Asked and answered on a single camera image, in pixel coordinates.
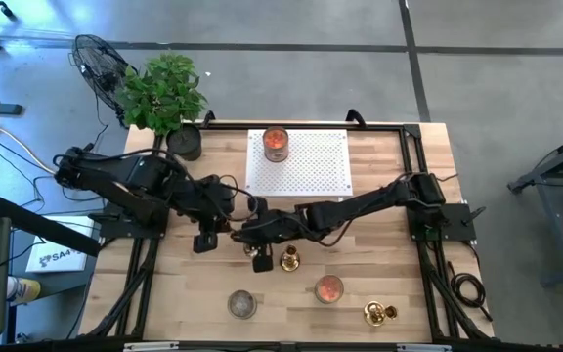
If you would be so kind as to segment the silver bracket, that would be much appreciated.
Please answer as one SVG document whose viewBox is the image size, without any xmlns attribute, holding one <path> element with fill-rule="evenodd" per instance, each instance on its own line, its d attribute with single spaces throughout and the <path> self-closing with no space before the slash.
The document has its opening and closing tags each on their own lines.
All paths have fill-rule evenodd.
<svg viewBox="0 0 563 352">
<path fill-rule="evenodd" d="M 179 351 L 180 344 L 174 341 L 126 343 L 122 352 L 170 352 Z"/>
<path fill-rule="evenodd" d="M 398 344 L 396 352 L 453 352 L 453 349 L 450 345 L 406 343 Z"/>
</svg>

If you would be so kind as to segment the black desk beam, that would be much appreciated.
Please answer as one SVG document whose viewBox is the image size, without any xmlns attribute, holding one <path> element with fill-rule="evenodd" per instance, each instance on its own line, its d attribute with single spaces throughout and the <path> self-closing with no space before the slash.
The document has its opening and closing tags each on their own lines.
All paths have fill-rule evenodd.
<svg viewBox="0 0 563 352">
<path fill-rule="evenodd" d="M 4 198 L 0 198 L 0 218 L 10 219 L 12 225 L 22 231 L 89 256 L 96 257 L 100 252 L 101 246 L 96 240 Z"/>
</svg>

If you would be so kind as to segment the black floor fan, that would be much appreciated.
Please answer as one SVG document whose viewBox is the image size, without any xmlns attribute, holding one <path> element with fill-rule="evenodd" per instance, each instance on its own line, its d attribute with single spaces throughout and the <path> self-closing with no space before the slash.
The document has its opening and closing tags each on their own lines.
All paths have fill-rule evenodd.
<svg viewBox="0 0 563 352">
<path fill-rule="evenodd" d="M 124 109 L 117 101 L 117 91 L 122 85 L 129 64 L 104 39 L 93 34 L 79 34 L 72 43 L 71 56 L 83 79 L 116 115 L 122 128 Z"/>
</svg>

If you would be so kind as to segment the white perforated shelf riser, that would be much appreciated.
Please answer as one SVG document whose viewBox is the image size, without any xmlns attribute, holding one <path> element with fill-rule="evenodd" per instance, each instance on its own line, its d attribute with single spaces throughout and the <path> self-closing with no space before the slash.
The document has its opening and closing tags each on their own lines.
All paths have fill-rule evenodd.
<svg viewBox="0 0 563 352">
<path fill-rule="evenodd" d="M 341 129 L 291 129 L 281 162 L 265 157 L 264 131 L 247 135 L 246 189 L 264 197 L 349 197 L 353 194 L 349 138 Z"/>
</svg>

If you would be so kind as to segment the yellow white spray can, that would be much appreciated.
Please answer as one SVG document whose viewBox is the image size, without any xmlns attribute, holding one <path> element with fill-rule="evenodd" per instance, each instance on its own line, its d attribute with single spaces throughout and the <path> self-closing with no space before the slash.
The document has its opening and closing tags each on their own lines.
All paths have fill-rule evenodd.
<svg viewBox="0 0 563 352">
<path fill-rule="evenodd" d="M 7 278 L 6 300 L 12 305 L 25 304 L 35 300 L 41 291 L 41 284 L 35 280 L 9 276 Z"/>
</svg>

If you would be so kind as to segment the white printed box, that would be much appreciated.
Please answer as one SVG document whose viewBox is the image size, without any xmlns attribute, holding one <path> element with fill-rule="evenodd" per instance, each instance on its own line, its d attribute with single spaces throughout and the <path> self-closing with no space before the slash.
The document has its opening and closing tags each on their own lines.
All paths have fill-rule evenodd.
<svg viewBox="0 0 563 352">
<path fill-rule="evenodd" d="M 86 237 L 91 237 L 96 229 L 95 222 L 87 216 L 48 216 L 48 219 Z M 86 260 L 86 254 L 54 242 L 36 238 L 25 270 L 37 274 L 81 272 L 85 269 Z"/>
</svg>

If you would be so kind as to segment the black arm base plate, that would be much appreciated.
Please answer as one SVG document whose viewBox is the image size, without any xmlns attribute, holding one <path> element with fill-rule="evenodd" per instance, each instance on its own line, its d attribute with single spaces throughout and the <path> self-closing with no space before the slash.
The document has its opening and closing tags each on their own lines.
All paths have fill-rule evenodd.
<svg viewBox="0 0 563 352">
<path fill-rule="evenodd" d="M 407 217 L 414 241 L 469 242 L 477 239 L 473 214 L 464 203 L 447 203 L 439 208 L 408 209 Z"/>
<path fill-rule="evenodd" d="M 140 222 L 123 208 L 108 203 L 102 212 L 88 217 L 100 224 L 100 235 L 106 239 L 159 239 L 165 234 L 168 215 L 169 210 L 164 208 L 155 212 L 150 221 Z"/>
</svg>

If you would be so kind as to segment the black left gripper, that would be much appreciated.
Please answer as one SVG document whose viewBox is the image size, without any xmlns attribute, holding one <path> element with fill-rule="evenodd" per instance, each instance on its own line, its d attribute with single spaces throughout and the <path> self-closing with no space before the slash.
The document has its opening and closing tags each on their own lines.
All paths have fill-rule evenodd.
<svg viewBox="0 0 563 352">
<path fill-rule="evenodd" d="M 195 220 L 199 234 L 194 237 L 193 251 L 204 253 L 217 248 L 218 234 L 232 230 L 230 215 L 235 210 L 234 196 L 227 184 L 216 174 L 195 182 L 198 200 Z"/>
</svg>

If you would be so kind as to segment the red candle tin heart label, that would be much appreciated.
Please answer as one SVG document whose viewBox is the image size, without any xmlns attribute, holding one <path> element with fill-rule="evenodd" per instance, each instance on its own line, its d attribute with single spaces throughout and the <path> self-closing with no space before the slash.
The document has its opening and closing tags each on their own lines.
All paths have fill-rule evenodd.
<svg viewBox="0 0 563 352">
<path fill-rule="evenodd" d="M 332 304 L 344 294 L 344 284 L 335 275 L 325 275 L 315 283 L 314 294 L 321 303 Z"/>
<path fill-rule="evenodd" d="M 282 162 L 289 154 L 287 132 L 281 127 L 270 127 L 262 136 L 264 155 L 271 162 Z"/>
</svg>

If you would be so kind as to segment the green potted plant black pot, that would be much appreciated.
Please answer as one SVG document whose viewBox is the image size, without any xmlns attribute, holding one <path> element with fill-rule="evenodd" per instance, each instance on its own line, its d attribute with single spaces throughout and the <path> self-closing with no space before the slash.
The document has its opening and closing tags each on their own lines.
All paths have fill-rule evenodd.
<svg viewBox="0 0 563 352">
<path fill-rule="evenodd" d="M 199 159 L 202 136 L 195 121 L 208 105 L 199 81 L 194 61 L 185 55 L 161 54 L 141 70 L 127 66 L 116 91 L 124 124 L 151 130 L 186 161 Z"/>
</svg>

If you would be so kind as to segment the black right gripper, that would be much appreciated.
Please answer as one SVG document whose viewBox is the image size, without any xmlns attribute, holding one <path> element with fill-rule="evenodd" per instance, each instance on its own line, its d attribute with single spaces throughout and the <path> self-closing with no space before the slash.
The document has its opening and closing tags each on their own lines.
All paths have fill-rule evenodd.
<svg viewBox="0 0 563 352">
<path fill-rule="evenodd" d="M 252 258 L 255 273 L 272 271 L 272 245 L 303 239 L 302 219 L 298 213 L 269 209 L 267 201 L 261 197 L 251 198 L 247 206 L 252 217 L 240 229 L 232 231 L 231 239 L 258 248 L 258 254 Z"/>
</svg>

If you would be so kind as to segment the silver candle tin floral label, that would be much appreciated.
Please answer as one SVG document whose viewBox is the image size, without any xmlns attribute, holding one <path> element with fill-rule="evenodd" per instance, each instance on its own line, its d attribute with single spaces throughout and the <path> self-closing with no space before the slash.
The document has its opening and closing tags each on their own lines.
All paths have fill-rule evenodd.
<svg viewBox="0 0 563 352">
<path fill-rule="evenodd" d="M 236 290 L 228 298 L 228 310 L 236 319 L 250 319 L 257 311 L 257 300 L 246 290 Z"/>
</svg>

